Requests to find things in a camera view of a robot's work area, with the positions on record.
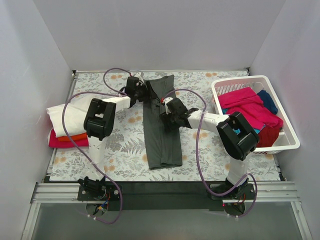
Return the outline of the grey t shirt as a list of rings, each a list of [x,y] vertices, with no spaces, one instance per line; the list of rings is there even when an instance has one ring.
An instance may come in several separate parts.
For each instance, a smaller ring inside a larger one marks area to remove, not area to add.
[[[150,80],[150,85],[157,94],[157,99],[150,99],[143,103],[143,131],[148,167],[150,170],[180,167],[183,164],[180,131],[166,131],[160,114],[166,108],[160,104],[160,98],[172,93],[174,76],[167,75],[159,79]]]

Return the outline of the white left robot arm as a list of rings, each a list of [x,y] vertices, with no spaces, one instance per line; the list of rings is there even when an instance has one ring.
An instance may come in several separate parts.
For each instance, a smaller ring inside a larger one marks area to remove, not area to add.
[[[92,170],[88,170],[79,184],[85,192],[95,200],[104,199],[107,193],[106,177],[101,173],[104,169],[107,137],[113,131],[117,112],[131,108],[136,102],[144,102],[150,93],[140,72],[129,76],[126,86],[121,89],[126,95],[105,99],[93,98],[89,104],[83,127],[88,140],[88,156]]]

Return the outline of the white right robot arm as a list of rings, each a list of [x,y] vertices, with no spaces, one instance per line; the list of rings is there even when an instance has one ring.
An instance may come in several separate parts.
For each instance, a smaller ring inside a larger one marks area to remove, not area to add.
[[[231,115],[213,114],[205,109],[190,108],[182,103],[179,98],[166,97],[160,104],[165,110],[160,114],[160,119],[167,131],[179,128],[196,129],[195,160],[197,170],[207,192],[215,197],[230,197],[237,199],[245,192],[248,184],[248,158],[259,142],[259,136],[246,118],[240,112]],[[206,183],[200,166],[199,137],[201,130],[219,135],[220,140],[230,159],[230,169],[225,183],[210,188]]]

